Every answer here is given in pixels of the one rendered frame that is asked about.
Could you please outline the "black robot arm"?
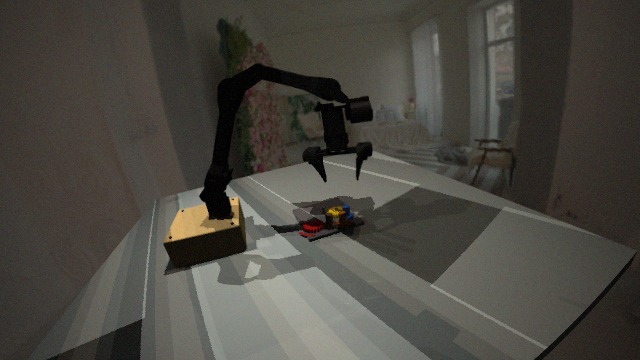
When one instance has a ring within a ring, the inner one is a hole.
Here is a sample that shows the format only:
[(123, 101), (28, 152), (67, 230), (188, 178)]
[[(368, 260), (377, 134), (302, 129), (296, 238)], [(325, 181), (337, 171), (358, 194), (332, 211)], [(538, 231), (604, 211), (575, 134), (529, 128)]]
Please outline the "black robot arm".
[(350, 123), (371, 122), (373, 110), (368, 96), (349, 99), (342, 91), (339, 82), (332, 78), (299, 75), (257, 63), (233, 76), (225, 78), (217, 86), (219, 119), (216, 127), (212, 163), (207, 172), (204, 188), (199, 198), (206, 204), (210, 220), (230, 215), (232, 206), (229, 196), (224, 192), (232, 180), (233, 167), (229, 167), (228, 158), (231, 145), (235, 114), (248, 89), (260, 80), (288, 85), (327, 101), (336, 100), (346, 105), (317, 103), (314, 112), (321, 111), (323, 128), (335, 128)]

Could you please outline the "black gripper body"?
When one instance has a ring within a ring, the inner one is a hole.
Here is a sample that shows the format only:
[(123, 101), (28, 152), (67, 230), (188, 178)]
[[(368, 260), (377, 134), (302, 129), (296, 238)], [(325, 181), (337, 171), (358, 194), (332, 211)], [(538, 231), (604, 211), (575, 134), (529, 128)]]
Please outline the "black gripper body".
[(357, 146), (348, 147), (345, 125), (335, 128), (324, 128), (324, 136), (326, 149), (321, 149), (320, 146), (308, 147), (302, 154), (304, 162), (318, 161), (320, 156), (341, 154), (357, 153), (358, 157), (372, 156), (373, 150), (370, 142), (358, 143)]

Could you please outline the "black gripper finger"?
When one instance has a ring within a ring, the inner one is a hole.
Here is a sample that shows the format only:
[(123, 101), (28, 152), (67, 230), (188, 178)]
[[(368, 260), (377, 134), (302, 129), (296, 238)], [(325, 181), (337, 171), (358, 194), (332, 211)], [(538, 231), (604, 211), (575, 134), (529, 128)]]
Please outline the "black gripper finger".
[(308, 164), (312, 164), (313, 167), (318, 171), (324, 182), (327, 182), (325, 168), (323, 164), (323, 156), (320, 156), (318, 161), (308, 162)]
[(356, 158), (356, 178), (357, 178), (357, 181), (359, 180), (360, 171), (361, 171), (361, 167), (362, 167), (363, 161), (366, 160), (366, 159), (367, 159), (367, 157), (358, 157), (358, 155), (357, 155), (357, 158)]

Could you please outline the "yellow gear with black stripe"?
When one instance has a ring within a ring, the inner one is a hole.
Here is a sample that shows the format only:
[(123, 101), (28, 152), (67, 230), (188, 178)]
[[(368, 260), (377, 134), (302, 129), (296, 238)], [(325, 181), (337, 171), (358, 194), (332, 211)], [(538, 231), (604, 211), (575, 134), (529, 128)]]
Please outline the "yellow gear with black stripe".
[[(335, 207), (336, 207), (336, 206), (335, 206)], [(339, 218), (339, 214), (338, 214), (338, 213), (339, 213), (340, 211), (343, 211), (343, 207), (342, 207), (342, 206), (341, 206), (341, 207), (339, 207), (339, 206), (338, 206), (338, 207), (337, 207), (337, 208), (338, 208), (338, 210), (337, 210), (337, 211), (335, 211), (335, 207), (328, 209), (327, 213), (332, 213), (333, 218)]]

